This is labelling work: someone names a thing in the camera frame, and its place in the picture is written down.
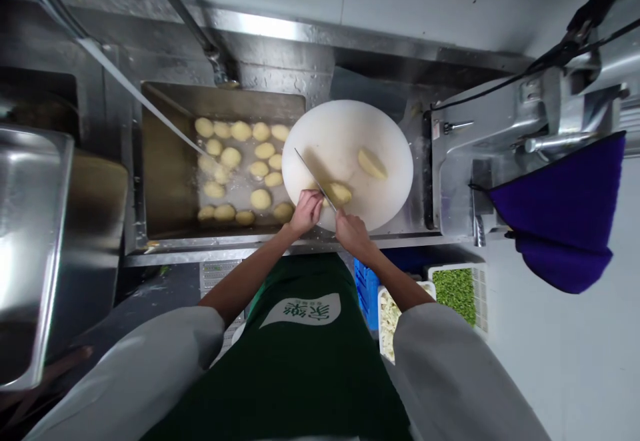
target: green apron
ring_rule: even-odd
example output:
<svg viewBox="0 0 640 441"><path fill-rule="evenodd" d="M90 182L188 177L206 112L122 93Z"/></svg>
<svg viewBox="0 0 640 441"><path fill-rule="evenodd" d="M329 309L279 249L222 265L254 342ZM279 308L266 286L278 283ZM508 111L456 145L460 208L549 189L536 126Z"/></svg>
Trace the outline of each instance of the green apron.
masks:
<svg viewBox="0 0 640 441"><path fill-rule="evenodd" d="M143 440L300 436L412 439L336 254L283 257L240 339Z"/></svg>

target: person's left hand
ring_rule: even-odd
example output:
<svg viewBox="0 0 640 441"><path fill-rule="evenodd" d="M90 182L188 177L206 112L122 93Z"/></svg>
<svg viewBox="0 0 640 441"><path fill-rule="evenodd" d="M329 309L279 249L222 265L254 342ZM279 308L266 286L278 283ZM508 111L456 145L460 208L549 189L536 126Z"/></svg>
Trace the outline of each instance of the person's left hand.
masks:
<svg viewBox="0 0 640 441"><path fill-rule="evenodd" d="M295 207L289 226L297 236L309 231L320 219L320 210L324 197L318 190L302 190L298 205Z"/></svg>

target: cable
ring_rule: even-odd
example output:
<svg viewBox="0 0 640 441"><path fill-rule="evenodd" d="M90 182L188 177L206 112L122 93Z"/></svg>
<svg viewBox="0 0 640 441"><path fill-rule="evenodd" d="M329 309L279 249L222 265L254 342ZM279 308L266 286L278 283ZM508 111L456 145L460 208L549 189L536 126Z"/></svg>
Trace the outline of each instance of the cable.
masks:
<svg viewBox="0 0 640 441"><path fill-rule="evenodd" d="M593 43L588 44L587 46L580 48L578 51L575 52L575 54L573 54L573 56L570 59L576 58L580 55L584 55L585 53L588 53L594 49L598 49L604 45L606 45L607 43L612 42L615 39L620 38L622 35L626 35L628 32L636 29L640 27L640 18L638 18L637 20L629 23L628 25L625 25L624 27L620 28L617 31L614 31L612 34L610 34L608 37L606 38L602 38L601 40L598 41L594 41ZM537 66L536 68L533 68L536 66L536 64L538 63L538 60L534 61L531 65L530 68L524 70L524 72L520 73L519 75L515 75L505 81L503 81L502 83L499 83L498 85L495 85L494 87L491 87L487 90L481 91L480 93L477 93L476 95L458 100L458 101L453 101L451 103L447 103L446 105L442 105L442 106L434 106L433 103L430 104L429 108L431 111L440 111L446 108L450 108L453 106L457 106L457 105L461 105L462 103L466 103L467 101L473 101L475 99L481 98L483 96L488 95L489 93L493 93L494 91L498 91L500 88L504 88L505 86L510 85L511 83L515 83L518 80L521 80L522 78L524 78L525 76L529 76L529 75L534 75L536 73L539 73L542 70L545 70L546 68L549 68L551 66L553 66L552 63L545 63L542 65Z"/></svg>

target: apron logo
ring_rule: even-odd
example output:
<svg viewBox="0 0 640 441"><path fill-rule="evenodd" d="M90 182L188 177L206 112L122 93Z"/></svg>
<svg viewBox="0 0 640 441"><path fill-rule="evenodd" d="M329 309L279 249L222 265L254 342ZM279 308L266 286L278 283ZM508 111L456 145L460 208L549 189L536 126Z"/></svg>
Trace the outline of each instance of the apron logo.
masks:
<svg viewBox="0 0 640 441"><path fill-rule="evenodd" d="M338 293L327 294L313 300L287 298L278 302L269 311L260 327L281 321L323 326L332 323L340 315L340 310Z"/></svg>

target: hand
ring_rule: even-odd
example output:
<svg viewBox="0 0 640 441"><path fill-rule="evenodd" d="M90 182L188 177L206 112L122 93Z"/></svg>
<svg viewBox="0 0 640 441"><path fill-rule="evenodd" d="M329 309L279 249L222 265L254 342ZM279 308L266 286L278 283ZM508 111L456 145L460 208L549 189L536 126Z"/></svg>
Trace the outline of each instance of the hand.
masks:
<svg viewBox="0 0 640 441"><path fill-rule="evenodd" d="M320 219L320 210L324 197L318 190L302 190L298 205L295 207L289 226L297 236L313 228Z"/></svg>
<svg viewBox="0 0 640 441"><path fill-rule="evenodd" d="M367 266L378 251L364 221L355 215L346 215L342 208L335 214L335 237L345 250Z"/></svg>

